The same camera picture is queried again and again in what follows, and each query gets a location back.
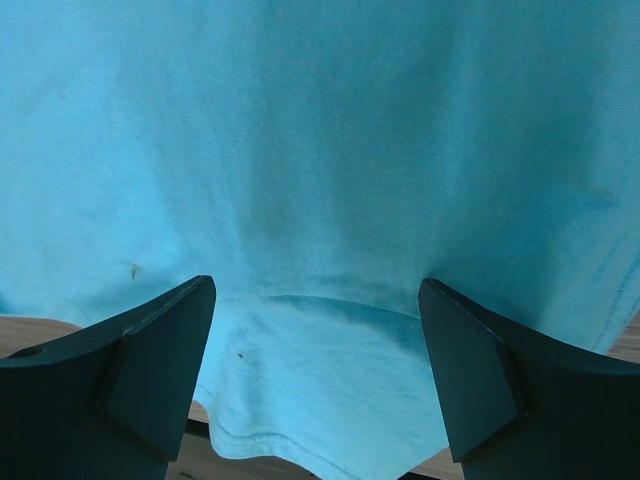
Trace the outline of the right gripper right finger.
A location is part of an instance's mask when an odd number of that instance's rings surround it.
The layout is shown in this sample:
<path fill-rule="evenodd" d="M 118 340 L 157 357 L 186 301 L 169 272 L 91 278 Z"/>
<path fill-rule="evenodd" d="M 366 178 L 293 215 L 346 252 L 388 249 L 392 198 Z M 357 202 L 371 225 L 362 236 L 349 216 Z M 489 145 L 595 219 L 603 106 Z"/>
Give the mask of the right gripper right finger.
<path fill-rule="evenodd" d="M 639 367 L 425 279 L 419 310 L 454 462 L 467 479 L 636 479 Z"/>

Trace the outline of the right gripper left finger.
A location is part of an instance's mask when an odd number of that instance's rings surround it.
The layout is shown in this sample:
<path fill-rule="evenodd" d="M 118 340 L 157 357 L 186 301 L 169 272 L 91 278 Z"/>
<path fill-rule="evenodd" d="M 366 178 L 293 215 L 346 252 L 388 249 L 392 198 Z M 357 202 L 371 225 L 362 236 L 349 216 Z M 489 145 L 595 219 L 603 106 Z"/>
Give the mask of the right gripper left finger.
<path fill-rule="evenodd" d="M 1 362 L 5 479 L 161 479 L 179 454 L 212 324 L 200 275 Z"/>

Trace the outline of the turquoise t shirt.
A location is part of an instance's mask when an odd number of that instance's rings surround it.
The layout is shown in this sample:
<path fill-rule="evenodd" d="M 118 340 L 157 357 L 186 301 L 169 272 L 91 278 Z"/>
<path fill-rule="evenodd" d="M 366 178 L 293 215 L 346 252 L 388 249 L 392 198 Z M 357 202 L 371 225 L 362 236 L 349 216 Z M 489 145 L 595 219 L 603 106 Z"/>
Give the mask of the turquoise t shirt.
<path fill-rule="evenodd" d="M 639 308 L 635 1 L 5 1 L 1 311 L 209 275 L 230 459 L 395 479 L 446 446 L 435 278 L 604 353 Z"/>

